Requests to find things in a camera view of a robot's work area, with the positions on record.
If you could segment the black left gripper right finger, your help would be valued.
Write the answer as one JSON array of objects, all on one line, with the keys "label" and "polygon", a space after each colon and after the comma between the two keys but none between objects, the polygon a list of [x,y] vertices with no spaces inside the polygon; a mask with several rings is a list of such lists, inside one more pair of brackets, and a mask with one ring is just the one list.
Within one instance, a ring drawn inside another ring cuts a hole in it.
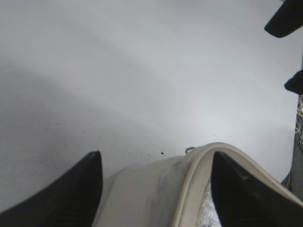
[{"label": "black left gripper right finger", "polygon": [[211,191],[223,227],[301,227],[301,205],[266,186],[223,152],[215,152]]}]

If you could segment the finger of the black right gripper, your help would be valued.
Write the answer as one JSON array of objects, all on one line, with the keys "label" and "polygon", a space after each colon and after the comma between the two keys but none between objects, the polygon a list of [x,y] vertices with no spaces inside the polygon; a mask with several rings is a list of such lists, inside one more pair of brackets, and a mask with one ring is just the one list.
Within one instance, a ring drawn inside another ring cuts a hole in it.
[{"label": "finger of the black right gripper", "polygon": [[283,38],[303,26],[303,1],[285,0],[264,30],[276,38]]},{"label": "finger of the black right gripper", "polygon": [[296,74],[290,78],[285,84],[286,90],[298,95],[303,94],[303,70],[296,72]]}]

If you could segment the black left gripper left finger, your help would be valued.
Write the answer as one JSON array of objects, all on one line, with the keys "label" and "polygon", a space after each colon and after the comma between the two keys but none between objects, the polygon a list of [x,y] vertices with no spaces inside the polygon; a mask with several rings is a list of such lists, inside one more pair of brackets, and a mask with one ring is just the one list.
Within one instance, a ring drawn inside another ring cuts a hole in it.
[{"label": "black left gripper left finger", "polygon": [[103,190],[99,151],[84,156],[52,184],[1,212],[2,227],[91,227]]}]

